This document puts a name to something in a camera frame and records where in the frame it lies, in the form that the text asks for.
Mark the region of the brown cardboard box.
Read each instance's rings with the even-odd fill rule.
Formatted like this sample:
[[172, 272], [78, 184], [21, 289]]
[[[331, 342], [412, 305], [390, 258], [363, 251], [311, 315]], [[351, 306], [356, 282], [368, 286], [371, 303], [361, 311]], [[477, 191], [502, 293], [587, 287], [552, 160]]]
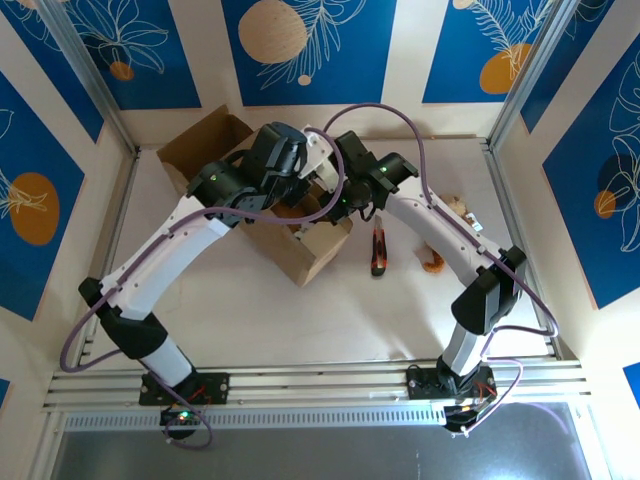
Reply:
[[298, 287], [307, 285], [339, 253], [353, 228], [346, 218], [333, 225], [317, 223], [281, 225], [255, 221], [239, 228]]
[[208, 163], [222, 160], [253, 134], [253, 129], [226, 105], [203, 117], [157, 151], [178, 195]]

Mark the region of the red black utility knife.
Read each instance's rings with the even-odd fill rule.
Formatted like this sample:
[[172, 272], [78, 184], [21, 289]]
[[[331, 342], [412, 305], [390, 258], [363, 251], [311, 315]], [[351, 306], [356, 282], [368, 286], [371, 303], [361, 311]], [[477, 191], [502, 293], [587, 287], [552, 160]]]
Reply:
[[370, 263], [371, 275], [375, 278], [382, 277], [386, 272], [387, 263], [385, 231], [381, 217], [379, 215], [375, 215], [372, 235], [372, 256]]

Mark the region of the orange plush toy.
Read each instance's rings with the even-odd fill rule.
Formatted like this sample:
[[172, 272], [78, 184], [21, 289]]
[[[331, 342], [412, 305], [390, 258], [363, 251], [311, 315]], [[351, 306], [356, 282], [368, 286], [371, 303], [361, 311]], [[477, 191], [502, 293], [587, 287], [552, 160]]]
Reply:
[[[440, 199], [464, 222], [474, 228], [476, 231], [480, 231], [482, 226], [477, 221], [475, 215], [468, 209], [465, 200], [454, 194], [443, 194]], [[430, 245], [426, 244], [426, 248], [431, 253], [431, 258], [422, 262], [423, 269], [432, 274], [439, 274], [444, 270], [445, 260], [444, 258], [434, 250]]]

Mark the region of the blue poster beige circle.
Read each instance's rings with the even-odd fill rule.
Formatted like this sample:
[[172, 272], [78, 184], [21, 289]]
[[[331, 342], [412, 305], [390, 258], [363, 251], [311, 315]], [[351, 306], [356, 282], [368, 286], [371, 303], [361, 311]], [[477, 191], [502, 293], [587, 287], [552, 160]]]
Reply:
[[397, 0], [221, 0], [246, 107], [382, 97]]

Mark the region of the blue poster orange circle feather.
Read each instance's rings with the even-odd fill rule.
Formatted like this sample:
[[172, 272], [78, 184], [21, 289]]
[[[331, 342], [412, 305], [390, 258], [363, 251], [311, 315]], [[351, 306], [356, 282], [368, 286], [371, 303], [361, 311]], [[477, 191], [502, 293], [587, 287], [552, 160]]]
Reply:
[[423, 102], [503, 101], [553, 3], [554, 0], [450, 0]]

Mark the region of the blue monstera orange-dot poster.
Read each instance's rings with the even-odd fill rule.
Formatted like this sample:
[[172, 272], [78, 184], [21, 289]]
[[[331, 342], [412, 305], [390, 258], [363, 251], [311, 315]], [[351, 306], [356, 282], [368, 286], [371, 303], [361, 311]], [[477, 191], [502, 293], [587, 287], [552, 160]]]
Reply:
[[640, 43], [629, 47], [543, 163], [591, 294], [640, 287]]
[[62, 6], [121, 110], [201, 106], [168, 0]]
[[634, 399], [640, 408], [640, 362], [625, 366], [623, 372]]

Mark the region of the aluminium mounting beam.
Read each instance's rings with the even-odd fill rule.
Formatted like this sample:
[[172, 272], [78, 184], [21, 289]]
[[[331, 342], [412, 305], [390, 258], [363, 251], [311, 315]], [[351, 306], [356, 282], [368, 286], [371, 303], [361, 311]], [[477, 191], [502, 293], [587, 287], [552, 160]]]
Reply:
[[[525, 358], [513, 400], [586, 396], [591, 388], [580, 363]], [[305, 364], [276, 367], [222, 367], [230, 375], [227, 406], [234, 408], [372, 406], [409, 401], [408, 361]], [[141, 369], [56, 373], [45, 394], [48, 412], [136, 409]]]

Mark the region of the circuit board green light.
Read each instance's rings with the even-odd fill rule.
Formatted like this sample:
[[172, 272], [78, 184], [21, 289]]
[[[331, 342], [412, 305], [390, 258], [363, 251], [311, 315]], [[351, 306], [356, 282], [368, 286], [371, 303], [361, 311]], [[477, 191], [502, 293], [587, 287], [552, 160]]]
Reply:
[[194, 411], [186, 407], [169, 406], [160, 411], [159, 424], [169, 428], [195, 427], [201, 424], [201, 420]]

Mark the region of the blue poster large orange circle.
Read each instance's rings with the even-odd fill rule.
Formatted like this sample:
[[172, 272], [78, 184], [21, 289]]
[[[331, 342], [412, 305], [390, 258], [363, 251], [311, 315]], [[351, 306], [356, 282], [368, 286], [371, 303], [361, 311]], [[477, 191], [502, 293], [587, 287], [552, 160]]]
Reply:
[[34, 319], [83, 181], [0, 73], [0, 307]]

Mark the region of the aluminium frame post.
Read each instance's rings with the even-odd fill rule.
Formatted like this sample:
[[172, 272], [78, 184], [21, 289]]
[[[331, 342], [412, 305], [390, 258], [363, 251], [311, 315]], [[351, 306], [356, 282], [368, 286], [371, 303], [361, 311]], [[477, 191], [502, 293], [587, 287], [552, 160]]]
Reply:
[[81, 37], [58, 0], [34, 0], [36, 9], [67, 63], [83, 85], [123, 152], [137, 157], [138, 146], [122, 121], [120, 109]]
[[520, 110], [535, 86], [542, 70], [555, 49], [578, 0], [553, 0], [551, 10], [539, 35], [534, 41], [522, 70], [513, 83], [502, 109], [487, 137], [488, 151], [495, 154], [512, 124], [520, 116]]

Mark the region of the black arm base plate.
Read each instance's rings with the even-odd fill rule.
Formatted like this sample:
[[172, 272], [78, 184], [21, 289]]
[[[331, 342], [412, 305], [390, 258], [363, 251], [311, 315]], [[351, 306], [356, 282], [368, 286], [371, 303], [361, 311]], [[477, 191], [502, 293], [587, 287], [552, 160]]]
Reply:
[[411, 400], [494, 400], [497, 389], [492, 384], [493, 371], [480, 364], [470, 373], [459, 376], [448, 367], [420, 367], [410, 365], [406, 372], [406, 386]]
[[[152, 373], [141, 377], [138, 403], [141, 406], [168, 406], [176, 399], [161, 385]], [[181, 398], [194, 406], [224, 405], [230, 390], [230, 375], [223, 373], [192, 372], [182, 382], [172, 387]]]

